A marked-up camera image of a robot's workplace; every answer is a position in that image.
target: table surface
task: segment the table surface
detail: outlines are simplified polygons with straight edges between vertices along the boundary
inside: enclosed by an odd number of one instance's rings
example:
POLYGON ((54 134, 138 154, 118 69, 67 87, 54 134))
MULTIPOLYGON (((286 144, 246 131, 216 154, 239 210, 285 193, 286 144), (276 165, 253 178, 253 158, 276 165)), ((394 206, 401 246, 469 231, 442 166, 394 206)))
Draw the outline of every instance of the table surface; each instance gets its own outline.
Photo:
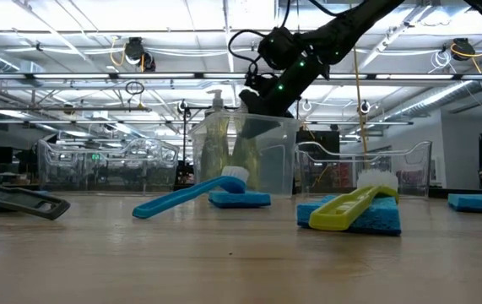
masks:
POLYGON ((482 214, 404 199, 403 234, 297 228, 205 199, 139 220, 149 198, 64 196, 56 221, 0 214, 0 303, 481 303, 482 214))

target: clear plastic bin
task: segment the clear plastic bin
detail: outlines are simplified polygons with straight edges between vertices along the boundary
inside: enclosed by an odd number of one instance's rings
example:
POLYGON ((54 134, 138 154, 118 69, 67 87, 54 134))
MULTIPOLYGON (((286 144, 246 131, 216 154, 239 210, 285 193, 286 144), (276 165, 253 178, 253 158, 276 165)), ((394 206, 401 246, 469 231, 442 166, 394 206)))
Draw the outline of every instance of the clear plastic bin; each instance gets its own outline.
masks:
POLYGON ((348 193, 356 188, 358 174, 365 169, 391 171, 398 178, 401 195, 427 197, 430 184, 432 142, 421 142, 411 150, 363 154, 336 154, 319 143, 295 146, 296 174, 301 193, 348 193))
POLYGON ((179 148, 134 139, 123 149, 85 149, 38 142, 41 189, 50 191, 170 191, 179 148))
POLYGON ((296 133, 292 118, 218 112, 190 130, 196 182, 221 175, 225 166, 250 172, 248 190, 290 197, 296 133))

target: white wall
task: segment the white wall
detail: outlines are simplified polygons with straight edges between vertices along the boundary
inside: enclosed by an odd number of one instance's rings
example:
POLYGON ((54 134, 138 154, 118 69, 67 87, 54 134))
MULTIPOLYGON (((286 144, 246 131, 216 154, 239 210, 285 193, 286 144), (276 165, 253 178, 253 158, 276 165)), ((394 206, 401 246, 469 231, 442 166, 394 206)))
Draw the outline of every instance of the white wall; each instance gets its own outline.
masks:
MULTIPOLYGON (((392 150, 411 149, 423 141, 432 142, 432 159, 437 160, 436 173, 438 182, 446 186, 445 168, 443 165, 443 135, 441 131, 441 112, 430 113, 426 118, 415 118, 411 126, 392 126, 385 130, 381 138, 369 138, 368 150, 391 146, 392 150)), ((342 153, 361 153, 362 144, 347 144, 340 148, 342 153)))
POLYGON ((29 149, 47 134, 49 133, 40 129, 23 129, 20 125, 10 125, 7 132, 0 130, 0 146, 29 149))
POLYGON ((459 114, 442 111, 441 118, 447 187, 479 189, 479 136, 482 134, 482 106, 459 114))

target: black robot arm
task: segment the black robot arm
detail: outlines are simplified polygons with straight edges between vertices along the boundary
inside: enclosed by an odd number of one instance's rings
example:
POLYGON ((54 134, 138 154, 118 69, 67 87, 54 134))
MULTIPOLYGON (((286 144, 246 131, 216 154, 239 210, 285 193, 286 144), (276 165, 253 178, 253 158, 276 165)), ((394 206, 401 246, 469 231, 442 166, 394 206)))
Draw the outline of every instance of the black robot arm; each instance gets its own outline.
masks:
MULTIPOLYGON (((283 117, 318 75, 328 79, 329 65, 342 61, 365 32, 402 2, 365 0, 317 30, 303 34, 291 34, 285 27, 274 28, 257 51, 269 67, 284 72, 279 78, 247 74, 246 85, 258 92, 243 90, 239 94, 248 111, 283 117)), ((482 14, 482 0, 465 2, 482 14)))

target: soap dispenser bottle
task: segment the soap dispenser bottle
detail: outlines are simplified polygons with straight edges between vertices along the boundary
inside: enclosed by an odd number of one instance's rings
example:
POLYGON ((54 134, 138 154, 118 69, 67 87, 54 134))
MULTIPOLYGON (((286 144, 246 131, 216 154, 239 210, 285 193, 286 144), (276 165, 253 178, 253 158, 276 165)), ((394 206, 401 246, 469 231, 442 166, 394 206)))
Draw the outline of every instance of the soap dispenser bottle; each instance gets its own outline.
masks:
POLYGON ((230 118, 218 115, 225 111, 222 90, 211 90, 207 93, 214 94, 214 98, 213 105, 205 111, 207 134, 201 155, 202 182, 220 176, 222 169, 229 165, 230 158, 227 140, 230 118))

